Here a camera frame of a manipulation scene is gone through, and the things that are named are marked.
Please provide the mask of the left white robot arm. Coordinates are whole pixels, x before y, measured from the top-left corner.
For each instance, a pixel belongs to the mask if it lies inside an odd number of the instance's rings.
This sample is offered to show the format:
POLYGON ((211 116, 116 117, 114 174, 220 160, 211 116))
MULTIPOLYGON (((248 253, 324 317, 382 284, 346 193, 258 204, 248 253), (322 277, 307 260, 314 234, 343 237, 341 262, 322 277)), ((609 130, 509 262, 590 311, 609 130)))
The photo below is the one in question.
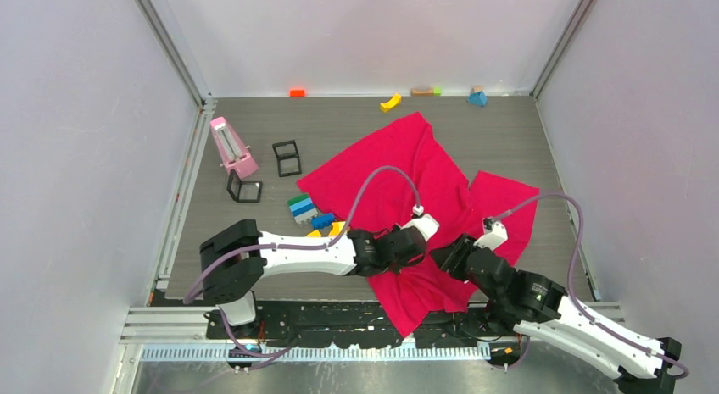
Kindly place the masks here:
POLYGON ((243 219, 200 245, 202 273, 184 301, 202 297, 222 308, 229 329, 249 338, 260 325, 252 292, 259 280, 294 273, 372 277, 399 270, 423 259, 438 229, 438 222, 425 214, 380 237, 367 230, 299 237, 260 231, 255 220, 243 219))

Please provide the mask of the red t-shirt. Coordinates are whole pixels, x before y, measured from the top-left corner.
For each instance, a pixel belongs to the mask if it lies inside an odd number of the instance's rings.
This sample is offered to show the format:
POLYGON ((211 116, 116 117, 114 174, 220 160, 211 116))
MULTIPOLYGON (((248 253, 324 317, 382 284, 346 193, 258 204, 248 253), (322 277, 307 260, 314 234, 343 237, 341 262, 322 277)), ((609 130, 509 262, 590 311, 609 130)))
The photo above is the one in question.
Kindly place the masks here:
MULTIPOLYGON (((420 204, 438 223, 429 250, 461 234, 479 237, 483 220, 539 189, 478 171, 468 180, 418 112, 395 120, 346 148, 297 182, 323 212, 347 219, 353 230, 388 230, 407 223, 420 204)), ((452 279, 431 257, 368 280, 392 323, 406 337, 432 311, 464 312, 476 287, 452 279)))

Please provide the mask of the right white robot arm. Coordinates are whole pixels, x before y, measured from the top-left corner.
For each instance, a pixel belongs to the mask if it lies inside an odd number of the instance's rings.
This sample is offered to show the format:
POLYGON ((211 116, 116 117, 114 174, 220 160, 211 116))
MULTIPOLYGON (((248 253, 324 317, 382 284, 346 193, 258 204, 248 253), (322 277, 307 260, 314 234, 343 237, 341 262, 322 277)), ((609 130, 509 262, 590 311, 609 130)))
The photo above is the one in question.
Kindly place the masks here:
POLYGON ((515 269, 495 253, 507 239, 494 230, 478 238, 461 235, 430 253, 443 272, 488 298, 483 320, 489 331, 538 338, 594 366, 622 393, 674 392, 677 377, 670 369, 681 353, 678 341, 633 332, 573 301, 551 279, 515 269))

